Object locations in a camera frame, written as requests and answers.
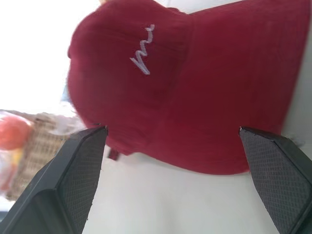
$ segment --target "embroidered logo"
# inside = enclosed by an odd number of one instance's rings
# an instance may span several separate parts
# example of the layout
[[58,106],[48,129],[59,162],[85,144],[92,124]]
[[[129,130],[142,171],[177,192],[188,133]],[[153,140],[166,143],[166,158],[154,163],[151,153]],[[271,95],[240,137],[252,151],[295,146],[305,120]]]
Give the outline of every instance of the embroidered logo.
[[146,52],[146,48],[145,48],[145,44],[149,44],[153,41],[153,30],[155,28],[155,25],[151,24],[151,26],[149,28],[145,28],[145,30],[148,33],[148,38],[147,40],[142,40],[140,41],[140,46],[141,46],[141,50],[137,50],[136,51],[136,59],[135,58],[130,58],[130,60],[139,68],[141,69],[141,71],[146,74],[149,75],[150,71],[147,69],[147,67],[145,66],[142,57],[147,56],[147,52]]

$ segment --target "wicker basket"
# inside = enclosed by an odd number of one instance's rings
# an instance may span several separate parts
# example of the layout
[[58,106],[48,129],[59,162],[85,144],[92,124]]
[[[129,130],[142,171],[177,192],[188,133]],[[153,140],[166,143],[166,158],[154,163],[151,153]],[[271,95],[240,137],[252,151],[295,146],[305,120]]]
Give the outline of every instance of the wicker basket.
[[35,174],[54,157],[69,135],[56,136],[49,133],[55,127],[51,114],[30,115],[17,111],[8,112],[34,123],[34,130],[24,147],[24,155],[13,179],[12,187],[6,194],[7,199],[17,200]]

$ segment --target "baseball cap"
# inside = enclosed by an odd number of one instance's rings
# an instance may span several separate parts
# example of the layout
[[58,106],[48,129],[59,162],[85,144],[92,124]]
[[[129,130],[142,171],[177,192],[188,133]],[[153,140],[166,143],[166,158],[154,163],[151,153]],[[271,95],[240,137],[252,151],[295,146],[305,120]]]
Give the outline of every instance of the baseball cap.
[[68,88],[107,144],[195,172],[249,170],[238,129],[279,134],[310,20],[309,0],[244,0],[192,14],[113,0],[73,34]]

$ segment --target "fabric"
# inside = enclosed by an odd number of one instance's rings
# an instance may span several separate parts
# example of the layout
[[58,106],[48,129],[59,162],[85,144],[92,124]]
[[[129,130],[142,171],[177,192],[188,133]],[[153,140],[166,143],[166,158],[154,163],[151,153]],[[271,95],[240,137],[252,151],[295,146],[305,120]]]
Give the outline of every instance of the fabric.
[[240,126],[279,134],[298,76],[310,0],[245,0],[193,14],[113,0],[69,48],[68,88],[107,144],[188,170],[248,171]]

